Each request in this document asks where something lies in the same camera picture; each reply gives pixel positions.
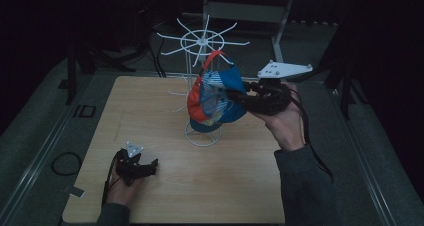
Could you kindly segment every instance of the red fabric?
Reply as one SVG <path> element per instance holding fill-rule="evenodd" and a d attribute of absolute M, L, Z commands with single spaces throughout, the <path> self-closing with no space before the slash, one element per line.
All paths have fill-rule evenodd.
<path fill-rule="evenodd" d="M 192 86 L 190 90 L 190 93 L 188 94 L 188 97 L 187 97 L 188 114 L 190 115 L 192 119 L 196 120 L 197 122 L 203 122 L 209 118 L 203 113 L 202 106 L 200 105 L 200 88 L 202 84 L 203 72 L 209 67 L 212 60 L 217 55 L 220 55 L 220 54 L 224 55 L 223 52 L 216 50 L 209 55 L 209 57 L 206 59 L 205 64 L 203 65 L 201 73 L 199 74 L 199 76 L 197 76 L 196 82 L 194 83 L 194 85 Z"/>

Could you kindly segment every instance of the left hand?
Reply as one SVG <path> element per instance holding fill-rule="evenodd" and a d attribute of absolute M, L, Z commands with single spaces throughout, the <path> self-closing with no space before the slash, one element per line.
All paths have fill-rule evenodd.
<path fill-rule="evenodd" d="M 107 193 L 106 203 L 121 204 L 129 208 L 132 200 L 140 190 L 143 178 L 136 179 L 130 186 L 127 186 L 124 180 L 116 173 L 115 169 L 116 167 L 114 166 L 112 170 L 112 179 L 110 181 L 111 186 Z"/>

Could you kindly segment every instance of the forearm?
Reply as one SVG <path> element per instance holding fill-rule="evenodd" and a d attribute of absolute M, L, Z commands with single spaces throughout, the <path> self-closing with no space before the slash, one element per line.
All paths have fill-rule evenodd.
<path fill-rule="evenodd" d="M 96 226 L 129 225 L 129 220 L 130 210 L 128 207 L 116 203 L 106 203 L 103 205 Z"/>
<path fill-rule="evenodd" d="M 310 146 L 274 153 L 281 177 L 286 225 L 341 225 L 336 194 L 316 166 Z"/>

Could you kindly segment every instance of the right hand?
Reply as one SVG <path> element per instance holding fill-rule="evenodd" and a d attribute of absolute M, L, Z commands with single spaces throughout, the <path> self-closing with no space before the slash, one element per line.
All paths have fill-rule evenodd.
<path fill-rule="evenodd" d="M 295 85 L 287 86 L 297 92 Z M 292 97 L 299 101 L 296 93 L 292 92 Z M 301 112 L 294 103 L 290 103 L 286 110 L 273 116 L 250 113 L 265 122 L 281 149 L 293 151 L 305 146 Z"/>

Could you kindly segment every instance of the white bracket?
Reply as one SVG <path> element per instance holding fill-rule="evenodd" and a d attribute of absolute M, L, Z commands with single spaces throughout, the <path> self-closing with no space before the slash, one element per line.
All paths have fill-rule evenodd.
<path fill-rule="evenodd" d="M 130 158 L 136 156 L 144 150 L 144 147 L 136 146 L 134 144 L 131 144 L 129 141 L 127 141 L 126 143 L 126 148 L 128 152 L 128 157 Z"/>
<path fill-rule="evenodd" d="M 312 71 L 312 66 L 303 66 L 297 64 L 286 64 L 269 61 L 269 63 L 258 72 L 258 78 L 284 78 L 296 74 L 302 74 Z"/>

